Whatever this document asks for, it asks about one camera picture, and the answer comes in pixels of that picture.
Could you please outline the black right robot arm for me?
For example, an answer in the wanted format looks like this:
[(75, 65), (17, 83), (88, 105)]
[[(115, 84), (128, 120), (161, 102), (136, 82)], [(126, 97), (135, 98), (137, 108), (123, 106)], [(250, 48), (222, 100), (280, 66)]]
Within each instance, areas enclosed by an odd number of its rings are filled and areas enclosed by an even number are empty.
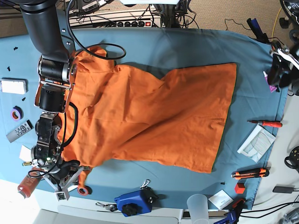
[(78, 65), (75, 48), (72, 43), (63, 42), (56, 1), (21, 0), (19, 6), (31, 41), (41, 54), (35, 106), (42, 113), (35, 125), (37, 143), (31, 150), (31, 165), (35, 169), (28, 174), (45, 179), (57, 200), (68, 200), (69, 187), (83, 171), (78, 160), (63, 159), (62, 152), (70, 141), (58, 138), (59, 132), (66, 132), (66, 119), (60, 115), (74, 106), (71, 95)]

